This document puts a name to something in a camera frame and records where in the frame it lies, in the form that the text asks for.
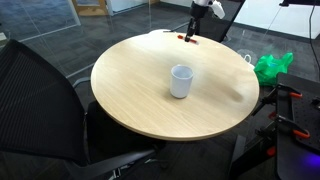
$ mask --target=chair backrest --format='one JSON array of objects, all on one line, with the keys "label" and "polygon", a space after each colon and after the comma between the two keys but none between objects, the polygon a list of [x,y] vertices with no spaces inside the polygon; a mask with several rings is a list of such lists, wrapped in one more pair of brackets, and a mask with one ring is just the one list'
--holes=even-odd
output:
[{"label": "chair backrest", "polygon": [[220,0],[225,12],[223,19],[212,18],[212,11],[201,19],[199,35],[222,42],[245,0]]},{"label": "chair backrest", "polygon": [[84,110],[68,80],[25,45],[0,52],[0,150],[86,164]]}]

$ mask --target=white cup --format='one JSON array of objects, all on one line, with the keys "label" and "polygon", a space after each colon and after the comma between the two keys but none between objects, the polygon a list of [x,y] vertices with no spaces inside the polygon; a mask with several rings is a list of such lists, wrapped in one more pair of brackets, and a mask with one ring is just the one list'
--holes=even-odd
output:
[{"label": "white cup", "polygon": [[187,66],[176,65],[171,69],[170,92],[176,98],[188,95],[193,78],[192,70]]}]

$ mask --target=office chair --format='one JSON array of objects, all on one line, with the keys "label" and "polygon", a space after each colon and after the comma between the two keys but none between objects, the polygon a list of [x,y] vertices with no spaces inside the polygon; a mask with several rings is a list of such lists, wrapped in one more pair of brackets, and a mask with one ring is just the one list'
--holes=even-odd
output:
[{"label": "office chair", "polygon": [[220,0],[225,11],[223,19],[212,18],[212,12],[208,12],[201,20],[199,35],[222,42],[227,40],[227,33],[241,10],[245,0]]},{"label": "office chair", "polygon": [[97,102],[86,113],[69,81],[22,43],[9,40],[0,52],[1,151],[63,159],[75,179],[90,179],[149,159],[157,142],[115,123]]}]

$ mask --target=floor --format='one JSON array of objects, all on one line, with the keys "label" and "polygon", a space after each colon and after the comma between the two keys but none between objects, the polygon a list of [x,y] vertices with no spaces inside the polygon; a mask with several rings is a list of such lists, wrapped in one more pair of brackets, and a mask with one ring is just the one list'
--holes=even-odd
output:
[{"label": "floor", "polygon": [[75,25],[65,0],[0,0],[0,22],[0,32],[17,40]]},{"label": "floor", "polygon": [[[188,22],[189,14],[185,8],[156,4],[151,9],[140,7],[113,17],[81,17],[80,20],[81,27],[23,41],[69,77],[71,83],[79,77],[90,76],[90,65],[102,52],[121,40],[159,28],[185,32],[185,26],[177,27]],[[233,25],[227,33],[228,38],[222,43],[241,55],[250,54],[254,65],[263,55],[272,54],[275,58],[281,58],[285,53],[292,52],[294,61],[289,66],[288,73],[309,80],[319,80],[319,69],[309,43],[284,38],[281,34],[271,34]],[[320,57],[319,37],[314,41],[314,46]],[[87,69],[73,75],[84,67]],[[94,100],[89,83],[81,84],[76,91],[84,107]],[[261,87],[260,97],[269,91],[270,88]],[[168,160],[168,168],[162,169],[158,163],[144,164],[126,179],[226,179],[237,135],[247,137],[248,141],[255,137],[255,129],[269,124],[266,117],[273,109],[273,106],[266,106],[256,116],[248,117],[230,131],[214,138],[195,142],[169,142],[157,156],[158,159]],[[274,159],[270,159],[239,179],[274,179],[273,162]],[[61,160],[2,152],[0,179],[72,177]],[[108,179],[108,176],[97,179]]]}]

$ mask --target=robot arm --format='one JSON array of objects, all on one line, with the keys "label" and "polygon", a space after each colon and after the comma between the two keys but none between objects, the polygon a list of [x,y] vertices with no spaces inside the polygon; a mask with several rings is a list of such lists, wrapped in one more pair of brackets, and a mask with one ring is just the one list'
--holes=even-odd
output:
[{"label": "robot arm", "polygon": [[213,10],[213,13],[220,19],[225,15],[221,3],[217,0],[193,0],[191,4],[191,19],[188,25],[188,32],[185,38],[186,42],[189,42],[190,38],[196,33],[198,34],[200,19],[204,17],[208,8]]}]

